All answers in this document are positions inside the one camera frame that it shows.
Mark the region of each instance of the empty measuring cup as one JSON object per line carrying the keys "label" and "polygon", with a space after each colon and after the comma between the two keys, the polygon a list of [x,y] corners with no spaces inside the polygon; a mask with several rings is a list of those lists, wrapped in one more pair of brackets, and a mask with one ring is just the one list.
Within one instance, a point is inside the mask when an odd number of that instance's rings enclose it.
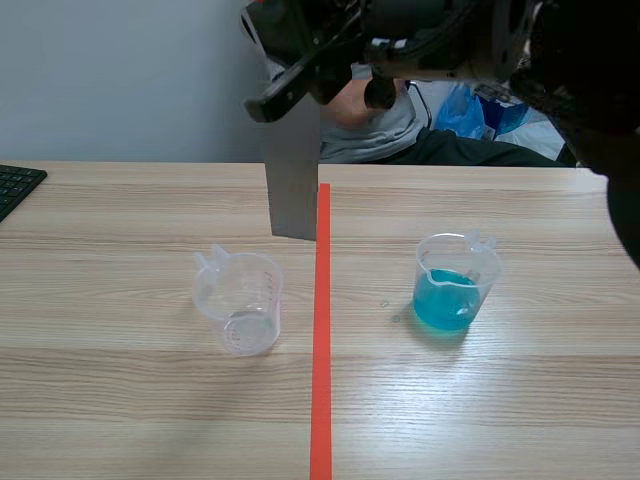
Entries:
{"label": "empty measuring cup", "polygon": [[481,242],[477,230],[420,242],[413,292],[418,317],[441,330],[467,328],[501,275],[495,245],[494,238]]}
{"label": "empty measuring cup", "polygon": [[229,254],[218,245],[211,253],[196,253],[196,307],[212,321],[231,353],[268,350],[280,335],[282,270],[263,255]]}

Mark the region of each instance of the blue liquid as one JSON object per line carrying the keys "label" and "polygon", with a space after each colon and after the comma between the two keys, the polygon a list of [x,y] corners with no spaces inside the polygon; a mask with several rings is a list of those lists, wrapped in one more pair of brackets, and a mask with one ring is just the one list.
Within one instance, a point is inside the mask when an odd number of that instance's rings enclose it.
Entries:
{"label": "blue liquid", "polygon": [[[436,282],[475,285],[470,278],[449,270],[431,270],[431,277]],[[420,277],[413,293],[413,308],[418,317],[441,330],[467,328],[476,317],[480,303],[477,288],[434,285],[426,274]]]}

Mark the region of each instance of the white wall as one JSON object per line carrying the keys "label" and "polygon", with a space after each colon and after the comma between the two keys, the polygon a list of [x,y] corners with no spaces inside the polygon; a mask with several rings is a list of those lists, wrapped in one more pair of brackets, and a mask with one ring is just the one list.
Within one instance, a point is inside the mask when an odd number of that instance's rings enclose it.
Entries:
{"label": "white wall", "polygon": [[0,0],[0,160],[261,161],[243,0]]}

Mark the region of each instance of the person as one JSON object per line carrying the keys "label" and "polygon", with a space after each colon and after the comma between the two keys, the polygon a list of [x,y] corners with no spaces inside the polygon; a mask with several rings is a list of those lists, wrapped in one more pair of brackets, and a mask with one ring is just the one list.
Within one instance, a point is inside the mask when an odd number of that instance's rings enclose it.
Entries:
{"label": "person", "polygon": [[[269,62],[275,79],[283,69]],[[323,109],[322,163],[564,167],[528,148],[429,130],[417,116],[403,80],[390,110],[367,108],[368,65],[352,66],[352,81]]]}

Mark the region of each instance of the blue plastic bag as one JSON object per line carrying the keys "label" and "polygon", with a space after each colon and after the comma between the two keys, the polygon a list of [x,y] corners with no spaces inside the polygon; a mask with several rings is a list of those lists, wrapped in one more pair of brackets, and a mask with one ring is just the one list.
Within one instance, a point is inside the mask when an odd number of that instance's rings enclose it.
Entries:
{"label": "blue plastic bag", "polygon": [[471,89],[458,85],[442,105],[435,124],[436,130],[453,130],[459,137],[482,138],[484,113],[482,104]]}

